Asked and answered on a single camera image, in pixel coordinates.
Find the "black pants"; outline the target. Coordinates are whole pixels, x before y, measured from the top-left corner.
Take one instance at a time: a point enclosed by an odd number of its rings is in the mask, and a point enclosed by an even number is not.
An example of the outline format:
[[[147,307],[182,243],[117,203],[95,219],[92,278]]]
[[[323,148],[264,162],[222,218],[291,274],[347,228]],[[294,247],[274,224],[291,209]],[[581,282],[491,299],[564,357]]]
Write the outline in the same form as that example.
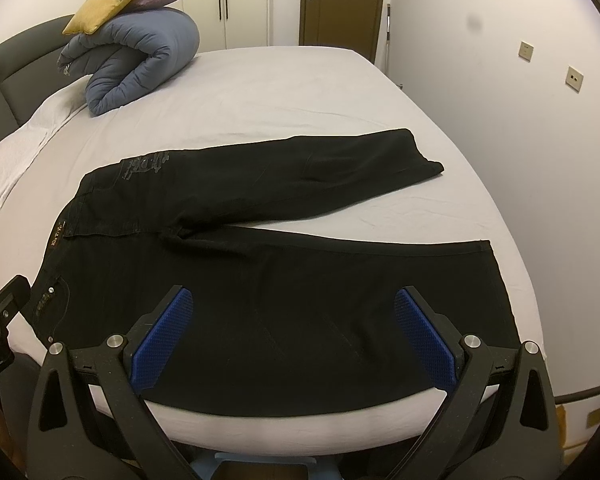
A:
[[[23,314],[44,344],[101,344],[181,285],[194,317],[148,399],[220,416],[338,413],[430,380],[393,300],[412,285],[464,334],[519,336],[491,245],[270,231],[440,174],[406,129],[167,151],[98,168],[50,234]]]

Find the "floor socket plate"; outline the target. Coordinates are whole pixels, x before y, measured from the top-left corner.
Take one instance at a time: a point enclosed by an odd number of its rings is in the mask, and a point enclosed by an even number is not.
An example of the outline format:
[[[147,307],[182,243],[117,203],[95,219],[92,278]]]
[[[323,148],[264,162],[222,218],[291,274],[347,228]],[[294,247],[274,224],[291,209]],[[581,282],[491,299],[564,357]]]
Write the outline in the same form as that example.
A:
[[[600,407],[588,412],[586,416],[586,428],[593,428],[600,424]]]

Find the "white folded sheet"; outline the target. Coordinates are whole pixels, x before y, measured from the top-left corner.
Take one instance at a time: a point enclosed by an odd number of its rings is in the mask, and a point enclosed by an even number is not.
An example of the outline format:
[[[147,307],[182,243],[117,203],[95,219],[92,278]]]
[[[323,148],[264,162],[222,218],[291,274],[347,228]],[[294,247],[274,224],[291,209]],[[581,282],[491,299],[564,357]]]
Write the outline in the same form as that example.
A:
[[[77,79],[47,98],[32,117],[0,142],[0,211],[10,192],[48,142],[86,107],[89,76]]]

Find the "grey padded headboard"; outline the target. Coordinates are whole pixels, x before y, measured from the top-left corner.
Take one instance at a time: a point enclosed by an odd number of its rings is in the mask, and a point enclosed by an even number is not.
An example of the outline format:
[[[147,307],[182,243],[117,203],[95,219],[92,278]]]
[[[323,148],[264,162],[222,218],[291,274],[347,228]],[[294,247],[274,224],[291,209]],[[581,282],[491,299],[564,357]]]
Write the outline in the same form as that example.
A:
[[[68,15],[35,25],[0,44],[0,142],[23,126],[40,105],[75,76],[58,70],[69,38]]]

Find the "blue rolled duvet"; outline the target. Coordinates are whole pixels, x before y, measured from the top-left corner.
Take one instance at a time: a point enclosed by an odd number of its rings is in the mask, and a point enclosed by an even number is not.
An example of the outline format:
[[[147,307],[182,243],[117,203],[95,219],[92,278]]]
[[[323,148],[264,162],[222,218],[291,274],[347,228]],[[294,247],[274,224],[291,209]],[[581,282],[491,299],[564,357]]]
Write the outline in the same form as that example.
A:
[[[86,105],[100,116],[156,90],[192,62],[199,44],[198,27],[184,12],[125,13],[94,34],[72,37],[57,66],[67,76],[87,76]]]

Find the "white bed mattress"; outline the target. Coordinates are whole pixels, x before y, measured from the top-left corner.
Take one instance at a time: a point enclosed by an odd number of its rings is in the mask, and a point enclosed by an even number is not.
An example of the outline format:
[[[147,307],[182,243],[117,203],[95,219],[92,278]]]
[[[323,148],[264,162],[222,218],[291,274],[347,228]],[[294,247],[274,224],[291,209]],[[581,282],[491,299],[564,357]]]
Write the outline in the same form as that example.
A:
[[[354,52],[318,47],[203,53],[149,96],[94,117],[85,107],[42,149],[0,211],[0,289],[34,278],[63,206],[95,168],[170,150],[407,128],[442,162],[425,183],[286,230],[343,240],[438,244],[488,240],[519,335],[543,338],[516,243],[478,174],[450,138],[378,68]]]

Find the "yellow cushion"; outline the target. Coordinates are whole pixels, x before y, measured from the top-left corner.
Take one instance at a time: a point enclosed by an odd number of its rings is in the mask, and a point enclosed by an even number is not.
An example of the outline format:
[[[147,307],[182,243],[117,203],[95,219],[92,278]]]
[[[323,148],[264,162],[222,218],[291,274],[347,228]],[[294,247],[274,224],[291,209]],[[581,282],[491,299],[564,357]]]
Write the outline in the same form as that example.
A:
[[[85,0],[62,31],[64,36],[93,35],[132,0]]]

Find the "brown door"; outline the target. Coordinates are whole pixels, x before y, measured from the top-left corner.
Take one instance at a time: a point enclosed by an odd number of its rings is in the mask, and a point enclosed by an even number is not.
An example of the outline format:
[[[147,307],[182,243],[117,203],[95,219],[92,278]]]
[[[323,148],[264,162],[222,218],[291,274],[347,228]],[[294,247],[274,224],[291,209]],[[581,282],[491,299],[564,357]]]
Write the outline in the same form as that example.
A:
[[[352,50],[373,62],[384,0],[301,0],[299,44]]]

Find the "wall socket plate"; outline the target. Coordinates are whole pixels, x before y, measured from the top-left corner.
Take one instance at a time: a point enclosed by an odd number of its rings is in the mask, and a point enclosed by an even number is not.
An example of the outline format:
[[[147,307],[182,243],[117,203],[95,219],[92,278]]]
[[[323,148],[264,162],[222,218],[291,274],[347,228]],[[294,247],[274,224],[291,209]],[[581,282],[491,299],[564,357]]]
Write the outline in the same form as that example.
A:
[[[580,92],[582,88],[583,74],[573,66],[568,66],[565,83],[575,92]]]

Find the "wall switch plate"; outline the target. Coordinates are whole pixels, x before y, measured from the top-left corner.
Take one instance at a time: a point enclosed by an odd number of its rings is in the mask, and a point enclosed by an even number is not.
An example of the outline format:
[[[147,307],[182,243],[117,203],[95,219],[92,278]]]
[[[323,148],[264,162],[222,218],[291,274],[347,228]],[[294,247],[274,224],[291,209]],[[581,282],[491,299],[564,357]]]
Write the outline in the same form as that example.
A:
[[[534,47],[532,44],[528,44],[528,42],[521,41],[518,50],[518,56],[522,58],[526,62],[530,62],[532,60]]]

